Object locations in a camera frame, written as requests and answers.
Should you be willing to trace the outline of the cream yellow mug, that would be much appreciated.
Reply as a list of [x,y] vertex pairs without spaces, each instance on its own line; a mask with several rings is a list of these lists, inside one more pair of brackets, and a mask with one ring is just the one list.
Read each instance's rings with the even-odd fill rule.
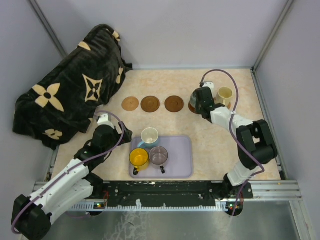
[[231,108],[231,101],[233,98],[233,91],[228,87],[221,87],[218,89],[214,102],[216,104],[223,104],[228,109]]

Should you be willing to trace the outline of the light woven rattan coaster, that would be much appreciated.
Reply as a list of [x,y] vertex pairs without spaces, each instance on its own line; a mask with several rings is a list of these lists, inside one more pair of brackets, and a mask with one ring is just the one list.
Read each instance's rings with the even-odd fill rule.
[[126,97],[121,104],[121,107],[128,112],[136,110],[139,106],[139,100],[134,96]]

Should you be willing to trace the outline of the purple glass mug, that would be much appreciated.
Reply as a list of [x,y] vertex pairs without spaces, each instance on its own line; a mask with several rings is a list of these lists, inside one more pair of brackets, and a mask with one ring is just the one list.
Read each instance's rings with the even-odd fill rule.
[[168,162],[168,151],[162,146],[153,147],[149,152],[149,161],[160,168],[162,174],[166,173],[165,166]]

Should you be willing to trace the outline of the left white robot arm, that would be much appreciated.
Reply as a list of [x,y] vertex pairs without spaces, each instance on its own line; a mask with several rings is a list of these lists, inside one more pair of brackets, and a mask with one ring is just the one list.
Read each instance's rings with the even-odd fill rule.
[[118,133],[111,123],[99,125],[91,140],[47,184],[29,196],[21,194],[13,204],[11,231],[29,240],[41,240],[54,222],[78,202],[101,197],[104,181],[93,170],[118,146],[132,141],[132,131],[120,121]]

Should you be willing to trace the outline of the dark brown wooden coaster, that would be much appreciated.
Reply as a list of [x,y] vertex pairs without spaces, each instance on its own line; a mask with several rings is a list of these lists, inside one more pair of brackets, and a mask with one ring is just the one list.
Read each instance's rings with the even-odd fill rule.
[[155,96],[146,96],[140,103],[143,111],[147,113],[153,113],[160,107],[160,100]]
[[164,102],[165,108],[171,113],[177,113],[184,108],[184,101],[177,95],[169,96]]
[[192,113],[198,115],[198,113],[196,112],[196,109],[195,109],[190,103],[188,104],[188,108],[189,108],[189,110],[190,110]]

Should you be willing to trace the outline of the grey green mug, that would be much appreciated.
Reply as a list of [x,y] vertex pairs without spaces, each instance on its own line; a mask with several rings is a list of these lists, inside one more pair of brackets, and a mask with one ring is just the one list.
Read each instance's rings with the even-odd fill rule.
[[196,109],[200,105],[200,100],[199,100],[199,89],[196,89],[190,96],[189,99],[189,104]]

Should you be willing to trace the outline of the white mug blue outside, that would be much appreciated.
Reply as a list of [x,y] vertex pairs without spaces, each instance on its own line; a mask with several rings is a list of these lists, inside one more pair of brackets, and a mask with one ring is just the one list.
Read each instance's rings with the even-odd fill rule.
[[141,137],[141,142],[137,145],[138,148],[151,149],[158,145],[159,132],[153,127],[148,127],[144,129],[140,137]]

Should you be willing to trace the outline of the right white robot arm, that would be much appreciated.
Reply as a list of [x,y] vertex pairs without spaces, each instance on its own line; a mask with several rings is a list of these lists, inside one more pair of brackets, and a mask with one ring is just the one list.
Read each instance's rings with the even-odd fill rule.
[[215,103],[209,87],[196,89],[191,98],[195,113],[212,124],[226,129],[237,144],[239,161],[223,177],[220,198],[235,198],[241,185],[253,176],[264,172],[264,165],[278,156],[268,123],[261,119],[246,119],[221,103]]

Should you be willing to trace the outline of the yellow mug black handle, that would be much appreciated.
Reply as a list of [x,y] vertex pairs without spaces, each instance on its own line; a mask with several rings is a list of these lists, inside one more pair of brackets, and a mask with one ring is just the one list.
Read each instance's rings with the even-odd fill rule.
[[133,175],[137,176],[141,171],[149,167],[149,153],[143,148],[135,148],[129,155],[129,161],[133,166]]

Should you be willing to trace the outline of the lavender plastic tray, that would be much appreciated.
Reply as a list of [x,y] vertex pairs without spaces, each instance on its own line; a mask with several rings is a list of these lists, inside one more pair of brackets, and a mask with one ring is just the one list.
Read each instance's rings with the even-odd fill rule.
[[158,145],[168,152],[168,160],[164,165],[165,173],[150,163],[148,168],[138,175],[133,174],[134,166],[129,164],[128,173],[134,179],[186,179],[193,174],[192,142],[188,136],[160,136]]

